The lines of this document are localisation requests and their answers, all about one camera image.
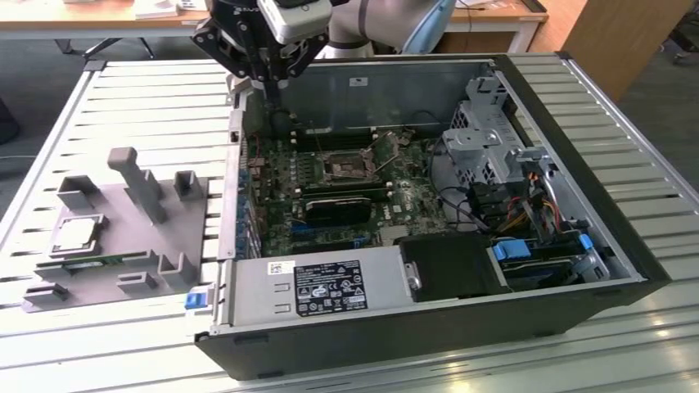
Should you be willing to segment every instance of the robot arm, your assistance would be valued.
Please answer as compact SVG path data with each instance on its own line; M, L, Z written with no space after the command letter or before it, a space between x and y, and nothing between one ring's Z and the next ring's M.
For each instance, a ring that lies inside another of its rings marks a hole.
M302 74L329 41L334 4L349 0L214 0L195 44L281 108L281 88Z
M250 78L269 110L279 111L281 89L330 39L331 47L374 39L406 53L426 53L454 8L455 0L214 0L193 39L237 77Z

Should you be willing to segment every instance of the blue latch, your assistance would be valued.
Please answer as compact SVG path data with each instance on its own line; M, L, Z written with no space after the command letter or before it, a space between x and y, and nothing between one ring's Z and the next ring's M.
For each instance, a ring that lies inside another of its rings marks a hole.
M581 235L581 244L586 248L586 250L590 250L593 248L593 239L585 233Z
M191 292L187 294L185 309L203 309L207 306L207 292Z
M529 256L533 256L527 242L521 239L503 240L493 247L493 252L495 252L498 260L527 258Z

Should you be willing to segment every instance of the sticker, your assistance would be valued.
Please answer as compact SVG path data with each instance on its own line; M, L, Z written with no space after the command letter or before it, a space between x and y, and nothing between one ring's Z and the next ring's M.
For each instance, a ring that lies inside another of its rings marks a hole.
M267 263L267 274L274 276L277 274L294 273L294 266L297 265L295 260L279 260L277 262Z
M369 86L370 85L370 78L350 78L350 87L357 88L361 86Z
M366 309L365 276L358 260L294 268L297 314L302 317Z

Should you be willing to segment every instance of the green circuit board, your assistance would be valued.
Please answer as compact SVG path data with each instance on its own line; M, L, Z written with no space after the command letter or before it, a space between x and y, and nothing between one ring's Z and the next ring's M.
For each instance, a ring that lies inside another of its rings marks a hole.
M431 141L413 139L405 129L379 131L374 138L362 149L333 151L321 145L315 151L299 151L291 141L266 138L259 146L257 140L249 145L263 256L385 246L387 229L406 235L450 230L426 176ZM361 161L365 176L357 171ZM375 192L385 198L371 203L369 221L310 228L303 220L307 196L299 196L299 189L370 181L382 184Z

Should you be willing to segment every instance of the barcode sticker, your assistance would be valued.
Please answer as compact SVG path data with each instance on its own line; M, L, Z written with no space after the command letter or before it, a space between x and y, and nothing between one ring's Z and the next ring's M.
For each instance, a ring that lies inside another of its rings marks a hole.
M370 85L370 78L350 78L350 87L357 88L359 86L369 86Z
M267 274L274 276L277 274L294 273L294 266L297 266L295 260L281 260L277 262L267 263Z

